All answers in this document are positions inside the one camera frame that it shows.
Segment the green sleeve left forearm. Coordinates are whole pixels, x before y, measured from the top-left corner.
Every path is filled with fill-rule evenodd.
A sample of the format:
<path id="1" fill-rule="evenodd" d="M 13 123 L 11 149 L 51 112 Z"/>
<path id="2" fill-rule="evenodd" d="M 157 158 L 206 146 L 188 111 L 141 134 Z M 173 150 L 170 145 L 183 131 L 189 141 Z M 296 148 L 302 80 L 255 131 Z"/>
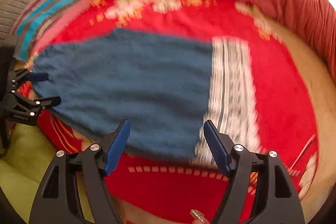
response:
<path id="1" fill-rule="evenodd" d="M 7 199 L 27 223 L 39 184 L 56 151 L 40 128 L 16 124 L 8 149 L 1 156 L 1 188 Z"/>

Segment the right hand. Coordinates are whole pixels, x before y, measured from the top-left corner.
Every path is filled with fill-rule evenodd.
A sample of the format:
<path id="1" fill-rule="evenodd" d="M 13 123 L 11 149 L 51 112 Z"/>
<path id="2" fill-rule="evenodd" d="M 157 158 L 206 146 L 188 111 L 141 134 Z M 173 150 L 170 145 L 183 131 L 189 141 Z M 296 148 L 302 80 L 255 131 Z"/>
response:
<path id="1" fill-rule="evenodd" d="M 206 220 L 204 214 L 201 213 L 200 211 L 192 209 L 190 211 L 190 214 L 194 219 L 192 224 L 210 224 L 209 221 Z"/>

